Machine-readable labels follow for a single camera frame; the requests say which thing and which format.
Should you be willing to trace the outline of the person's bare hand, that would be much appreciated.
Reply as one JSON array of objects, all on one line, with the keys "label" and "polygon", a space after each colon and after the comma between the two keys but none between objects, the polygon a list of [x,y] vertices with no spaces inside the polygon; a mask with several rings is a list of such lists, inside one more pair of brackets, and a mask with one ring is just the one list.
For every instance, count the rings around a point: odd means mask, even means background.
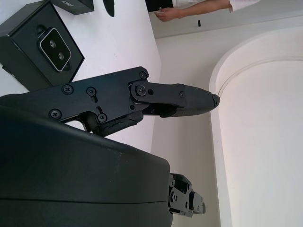
[{"label": "person's bare hand", "polygon": [[182,18],[182,12],[177,8],[164,8],[154,12],[155,16],[162,22]]}]

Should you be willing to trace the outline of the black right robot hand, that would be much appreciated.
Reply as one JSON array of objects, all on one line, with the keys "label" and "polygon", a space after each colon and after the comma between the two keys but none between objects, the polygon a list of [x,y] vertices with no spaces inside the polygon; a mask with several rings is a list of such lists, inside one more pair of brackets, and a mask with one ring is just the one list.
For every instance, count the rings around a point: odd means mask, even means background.
[{"label": "black right robot hand", "polygon": [[143,67],[0,99],[3,227],[169,227],[205,213],[167,160],[109,140],[146,115],[200,115],[218,95],[148,82]]}]

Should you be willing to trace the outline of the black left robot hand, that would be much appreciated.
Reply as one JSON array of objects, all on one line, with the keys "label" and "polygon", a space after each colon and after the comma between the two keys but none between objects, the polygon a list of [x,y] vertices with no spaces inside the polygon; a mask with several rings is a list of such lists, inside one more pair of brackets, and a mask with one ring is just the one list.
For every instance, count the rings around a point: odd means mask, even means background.
[{"label": "black left robot hand", "polygon": [[115,16],[115,1],[114,0],[103,0],[104,7],[111,17]]}]

